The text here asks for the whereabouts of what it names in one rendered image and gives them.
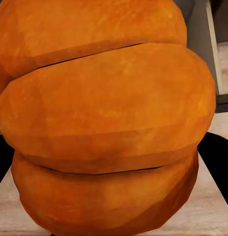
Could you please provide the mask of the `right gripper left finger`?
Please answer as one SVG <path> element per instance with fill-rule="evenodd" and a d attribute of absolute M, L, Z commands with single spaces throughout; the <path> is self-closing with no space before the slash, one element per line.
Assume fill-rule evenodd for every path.
<path fill-rule="evenodd" d="M 3 135 L 0 135 L 0 182 L 12 165 L 15 148 L 10 146 Z"/>

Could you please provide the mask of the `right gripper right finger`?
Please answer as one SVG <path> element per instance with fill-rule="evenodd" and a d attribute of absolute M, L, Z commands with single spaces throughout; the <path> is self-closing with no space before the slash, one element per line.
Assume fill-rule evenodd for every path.
<path fill-rule="evenodd" d="M 228 204 L 228 140 L 207 132 L 197 149 Z"/>

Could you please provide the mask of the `pumpkin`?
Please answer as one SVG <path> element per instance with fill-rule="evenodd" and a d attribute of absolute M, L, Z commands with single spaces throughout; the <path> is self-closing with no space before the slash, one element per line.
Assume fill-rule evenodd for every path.
<path fill-rule="evenodd" d="M 2 0 L 0 135 L 53 236 L 135 236 L 188 201 L 216 109 L 173 0 Z"/>

